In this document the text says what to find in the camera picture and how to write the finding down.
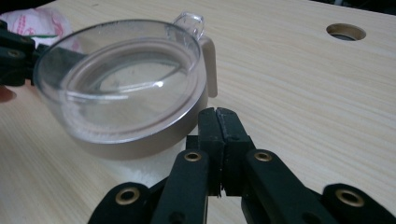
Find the wooden table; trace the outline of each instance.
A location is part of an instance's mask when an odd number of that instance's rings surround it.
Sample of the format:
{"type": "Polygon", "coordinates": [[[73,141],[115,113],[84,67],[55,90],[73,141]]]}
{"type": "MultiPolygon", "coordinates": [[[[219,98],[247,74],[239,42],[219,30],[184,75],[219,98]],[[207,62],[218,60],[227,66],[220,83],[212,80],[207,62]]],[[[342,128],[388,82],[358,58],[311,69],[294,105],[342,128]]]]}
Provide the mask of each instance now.
{"type": "MultiPolygon", "coordinates": [[[[219,96],[259,148],[318,192],[346,183],[396,214],[396,17],[307,0],[58,0],[74,30],[103,21],[205,17],[219,96]],[[360,27],[344,41],[326,28],[360,27]]],[[[65,133],[34,87],[0,105],[0,223],[84,223],[126,181],[167,176],[182,143],[140,160],[94,157],[65,133]]],[[[210,198],[208,223],[246,223],[240,200],[210,198]]]]}

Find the transparent bowl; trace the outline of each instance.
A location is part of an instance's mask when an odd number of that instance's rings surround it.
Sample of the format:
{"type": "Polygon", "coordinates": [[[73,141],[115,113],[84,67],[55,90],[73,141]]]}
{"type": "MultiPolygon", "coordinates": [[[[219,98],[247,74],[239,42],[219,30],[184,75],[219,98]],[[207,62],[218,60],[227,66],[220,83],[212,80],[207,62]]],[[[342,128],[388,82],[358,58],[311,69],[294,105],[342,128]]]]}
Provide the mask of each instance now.
{"type": "Polygon", "coordinates": [[[71,34],[40,57],[34,83],[67,132],[95,148],[169,147],[207,103],[199,41],[162,21],[113,21],[71,34]]]}

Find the black clamp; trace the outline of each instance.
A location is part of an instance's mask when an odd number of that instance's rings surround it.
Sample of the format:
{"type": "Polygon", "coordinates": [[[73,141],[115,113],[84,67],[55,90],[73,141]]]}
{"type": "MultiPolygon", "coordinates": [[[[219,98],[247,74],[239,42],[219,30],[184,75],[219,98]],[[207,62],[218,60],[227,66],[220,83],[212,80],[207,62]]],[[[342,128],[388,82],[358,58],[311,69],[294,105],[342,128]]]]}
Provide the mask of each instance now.
{"type": "Polygon", "coordinates": [[[7,30],[7,23],[0,21],[0,86],[22,86],[25,79],[32,82],[35,62],[48,46],[39,45],[23,35],[7,30]]]}
{"type": "Polygon", "coordinates": [[[124,183],[112,189],[89,223],[206,223],[207,196],[242,197],[249,224],[396,223],[387,209],[345,184],[322,195],[307,189],[273,152],[256,149],[236,113],[200,112],[198,135],[188,136],[170,175],[152,188],[124,183]]]}

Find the light wood surface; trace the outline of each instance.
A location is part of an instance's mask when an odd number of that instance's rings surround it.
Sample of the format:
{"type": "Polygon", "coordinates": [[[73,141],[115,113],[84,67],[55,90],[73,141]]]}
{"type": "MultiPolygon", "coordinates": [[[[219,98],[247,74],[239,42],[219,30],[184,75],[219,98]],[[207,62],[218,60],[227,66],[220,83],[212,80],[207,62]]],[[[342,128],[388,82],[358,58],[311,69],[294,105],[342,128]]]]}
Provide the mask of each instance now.
{"type": "MultiPolygon", "coordinates": [[[[103,21],[205,17],[217,48],[219,95],[256,147],[274,151],[318,192],[332,183],[362,189],[396,214],[396,17],[307,0],[58,0],[73,30],[103,21]],[[326,33],[334,23],[360,41],[326,33]]],[[[183,143],[140,160],[86,153],[34,87],[0,104],[0,223],[85,223],[116,185],[152,185],[183,143]]],[[[211,198],[208,223],[246,223],[239,199],[211,198]]]]}

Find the white plastic bag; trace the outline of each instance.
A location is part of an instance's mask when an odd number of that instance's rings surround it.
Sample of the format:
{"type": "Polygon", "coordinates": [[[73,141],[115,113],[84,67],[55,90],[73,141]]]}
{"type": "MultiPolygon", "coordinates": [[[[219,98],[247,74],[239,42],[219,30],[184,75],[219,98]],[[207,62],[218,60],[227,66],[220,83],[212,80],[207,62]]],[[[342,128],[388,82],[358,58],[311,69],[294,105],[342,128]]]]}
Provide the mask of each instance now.
{"type": "Polygon", "coordinates": [[[55,8],[31,8],[0,15],[12,33],[32,37],[35,46],[50,46],[62,37],[72,33],[69,21],[55,8]]]}

